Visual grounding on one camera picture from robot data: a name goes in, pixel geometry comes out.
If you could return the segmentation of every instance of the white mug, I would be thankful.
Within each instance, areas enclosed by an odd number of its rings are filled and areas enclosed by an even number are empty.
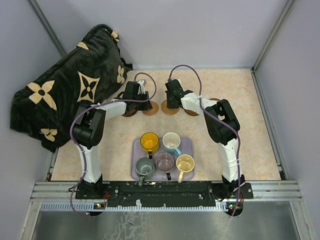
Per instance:
[[[164,145],[165,151],[170,154],[175,154],[180,156],[181,151],[179,149],[181,139],[175,132],[168,132],[162,138],[162,143]]]

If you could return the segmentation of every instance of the purple mug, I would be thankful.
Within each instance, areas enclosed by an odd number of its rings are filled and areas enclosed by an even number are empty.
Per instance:
[[[174,157],[167,152],[159,153],[155,158],[155,167],[162,173],[166,174],[168,180],[171,180],[170,171],[175,166]]]

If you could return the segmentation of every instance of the gray mug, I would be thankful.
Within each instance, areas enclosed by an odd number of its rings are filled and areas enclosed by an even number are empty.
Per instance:
[[[171,180],[170,171],[175,166],[174,157],[167,152],[162,152],[155,158],[155,167],[162,173],[166,174],[166,178]]]
[[[156,173],[154,161],[150,158],[140,158],[135,164],[135,173],[139,176],[139,186],[142,186],[144,180],[151,179]]]

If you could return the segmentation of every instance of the mug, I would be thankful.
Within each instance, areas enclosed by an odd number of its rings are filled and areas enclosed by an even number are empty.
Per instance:
[[[178,183],[182,182],[185,174],[190,173],[195,168],[195,160],[188,154],[182,154],[176,159],[176,167],[180,171]]]
[[[170,181],[170,172],[175,166],[174,157],[167,152],[162,152],[155,158],[155,167],[162,173],[166,174],[166,178]]]
[[[179,149],[181,139],[178,134],[175,132],[168,132],[162,138],[162,143],[164,145],[165,150],[168,153],[175,154],[180,156],[181,151]]]
[[[147,132],[140,138],[140,144],[143,150],[149,154],[149,158],[152,159],[152,155],[159,149],[159,138],[153,132]]]
[[[156,173],[154,161],[150,158],[140,158],[135,164],[135,173],[139,176],[139,186],[142,186],[144,180],[148,180]]]

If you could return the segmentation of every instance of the beige flower pattern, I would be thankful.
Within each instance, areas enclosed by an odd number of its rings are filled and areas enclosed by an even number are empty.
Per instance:
[[[92,78],[84,75],[83,73],[78,71],[79,79],[80,79],[80,94],[77,102],[82,100],[87,100],[90,102],[95,102],[95,94],[97,85],[99,83],[100,77]]]
[[[79,42],[77,47],[83,48],[85,50],[89,50],[88,46],[83,41]]]
[[[38,104],[43,99],[50,108],[57,110],[55,100],[49,94],[54,84],[55,80],[47,81],[42,86],[39,86],[35,82],[29,83],[27,85],[28,88],[34,92],[29,96],[29,99],[35,104]]]
[[[111,35],[111,37],[112,37],[116,42],[119,42],[119,41],[120,41],[119,35],[118,35],[118,33],[116,33],[115,31],[112,31],[112,33],[111,33],[110,35]]]
[[[51,142],[54,142],[56,140],[54,136],[57,135],[58,131],[57,129],[42,128],[41,133],[44,134],[46,139],[48,139]]]
[[[119,65],[118,77],[116,78],[116,81],[118,84],[123,84],[125,82],[124,73],[125,73],[125,69]]]

